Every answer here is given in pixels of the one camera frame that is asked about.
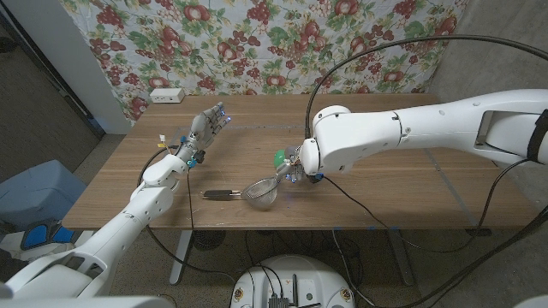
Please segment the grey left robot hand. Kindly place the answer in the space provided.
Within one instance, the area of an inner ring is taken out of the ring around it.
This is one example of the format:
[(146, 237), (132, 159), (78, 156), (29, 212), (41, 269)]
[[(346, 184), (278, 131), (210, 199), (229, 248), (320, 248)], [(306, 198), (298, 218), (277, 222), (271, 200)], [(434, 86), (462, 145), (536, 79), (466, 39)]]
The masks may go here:
[(192, 121), (189, 135), (182, 141), (176, 156), (188, 161), (192, 156), (209, 147), (214, 138), (230, 122), (224, 111), (223, 102), (200, 112)]

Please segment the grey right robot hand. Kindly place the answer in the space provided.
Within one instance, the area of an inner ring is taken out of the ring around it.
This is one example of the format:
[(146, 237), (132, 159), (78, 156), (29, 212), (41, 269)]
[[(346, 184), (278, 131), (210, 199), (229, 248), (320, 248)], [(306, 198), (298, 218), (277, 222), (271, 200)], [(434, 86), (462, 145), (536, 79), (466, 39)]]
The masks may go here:
[(299, 158), (301, 147), (290, 146), (278, 150), (274, 156), (274, 167), (276, 168), (276, 181), (288, 180), (293, 183), (307, 178), (311, 183), (317, 183), (319, 179), (315, 175), (306, 175)]

